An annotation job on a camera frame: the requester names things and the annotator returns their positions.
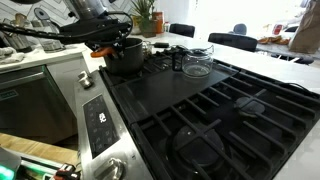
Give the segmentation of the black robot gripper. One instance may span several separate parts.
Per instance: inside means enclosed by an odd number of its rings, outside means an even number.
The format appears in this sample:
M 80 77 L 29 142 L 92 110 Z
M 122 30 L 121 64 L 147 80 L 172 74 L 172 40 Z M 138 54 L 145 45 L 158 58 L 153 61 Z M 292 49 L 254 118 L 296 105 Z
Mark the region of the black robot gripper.
M 65 44 L 85 43 L 91 50 L 110 47 L 123 41 L 132 30 L 132 23 L 118 19 L 79 20 L 59 28 Z

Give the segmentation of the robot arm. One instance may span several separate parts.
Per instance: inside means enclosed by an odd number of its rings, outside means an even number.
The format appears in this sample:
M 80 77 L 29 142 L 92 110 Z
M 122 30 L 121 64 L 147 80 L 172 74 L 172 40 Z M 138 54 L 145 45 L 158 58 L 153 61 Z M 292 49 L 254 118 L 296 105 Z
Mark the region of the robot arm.
M 72 43 L 84 43 L 91 50 L 112 47 L 124 50 L 124 43 L 133 29 L 133 20 L 123 11 L 108 11 L 101 0 L 63 0 L 69 16 L 77 21 L 59 28 Z

